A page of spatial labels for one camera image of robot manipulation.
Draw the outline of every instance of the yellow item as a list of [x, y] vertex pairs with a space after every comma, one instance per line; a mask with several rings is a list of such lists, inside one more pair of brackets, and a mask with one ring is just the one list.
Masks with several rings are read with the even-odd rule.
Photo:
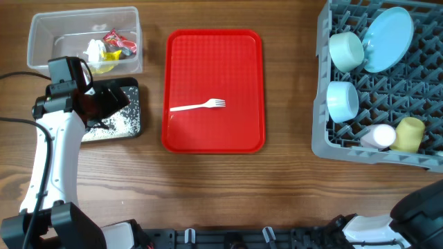
[[392, 150], [417, 153], [424, 134], [424, 123], [412, 117], [401, 120], [397, 128], [397, 138], [390, 146]]
[[[104, 62], [110, 62], [110, 61], [118, 61], [118, 58], [120, 57], [120, 54], [122, 53], [121, 50], [117, 50], [116, 52], [108, 53], [108, 52], [102, 52], [101, 56], [103, 58]], [[118, 62], [111, 65], [102, 65], [100, 68], [91, 68], [91, 72], [93, 74], [101, 74], [106, 73], [112, 70], [115, 66], [117, 66]]]
[[106, 62], [112, 61], [112, 60], [118, 60], [121, 53], [122, 53], [121, 50], [117, 50], [116, 52], [112, 52], [112, 53], [102, 52], [102, 57], [104, 58], [103, 60]]

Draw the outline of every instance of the white robot part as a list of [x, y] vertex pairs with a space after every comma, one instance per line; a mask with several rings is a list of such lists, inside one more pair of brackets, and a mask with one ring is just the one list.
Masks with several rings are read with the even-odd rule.
[[[51, 134], [51, 142], [53, 143], [51, 166], [46, 185], [47, 195], [39, 209], [52, 208], [56, 201], [72, 202], [78, 206], [78, 154], [82, 137], [85, 134], [84, 123], [74, 111], [46, 113], [36, 122]], [[33, 175], [26, 197], [20, 205], [20, 212], [25, 209], [28, 213], [34, 212], [44, 171], [46, 150], [45, 135], [37, 128], [37, 151], [35, 152]]]
[[[410, 247], [410, 244], [398, 232], [392, 231], [389, 224], [392, 221], [389, 214], [364, 217], [356, 216], [345, 228], [343, 233], [349, 242], [402, 242], [405, 248]], [[363, 246], [354, 246], [356, 249], [362, 249]], [[400, 246], [364, 246], [365, 249], [400, 249]]]
[[106, 240], [107, 249], [132, 249], [134, 233], [127, 222], [108, 225], [101, 228]]

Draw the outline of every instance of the black tray with white specks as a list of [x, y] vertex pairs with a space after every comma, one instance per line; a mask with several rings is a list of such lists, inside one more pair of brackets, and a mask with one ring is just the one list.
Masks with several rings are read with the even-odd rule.
[[141, 133], [141, 110], [138, 83], [135, 79], [126, 80], [128, 78], [116, 79], [124, 80], [125, 85], [121, 87], [128, 97], [130, 103], [111, 117], [103, 120], [103, 123], [109, 129], [91, 129], [82, 139], [82, 142], [92, 142], [99, 140], [109, 140], [116, 138], [134, 138]]

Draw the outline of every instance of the yellow cup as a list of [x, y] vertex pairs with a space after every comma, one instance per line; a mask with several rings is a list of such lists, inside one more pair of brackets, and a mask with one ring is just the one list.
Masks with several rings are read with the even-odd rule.
[[397, 138], [390, 149], [417, 153], [423, 139], [424, 123], [417, 118], [407, 117], [400, 121], [395, 131]]

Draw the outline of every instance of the white cup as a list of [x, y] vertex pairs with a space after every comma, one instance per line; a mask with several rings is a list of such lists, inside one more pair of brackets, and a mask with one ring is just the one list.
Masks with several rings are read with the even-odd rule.
[[363, 44], [352, 32], [332, 35], [329, 39], [329, 53], [334, 65], [344, 73], [360, 66], [365, 58]]
[[326, 103], [334, 122], [355, 118], [359, 111], [359, 96], [350, 82], [331, 82], [327, 87]]
[[360, 138], [361, 146], [385, 149], [394, 143], [397, 134], [389, 124], [373, 124], [368, 127], [369, 133]]

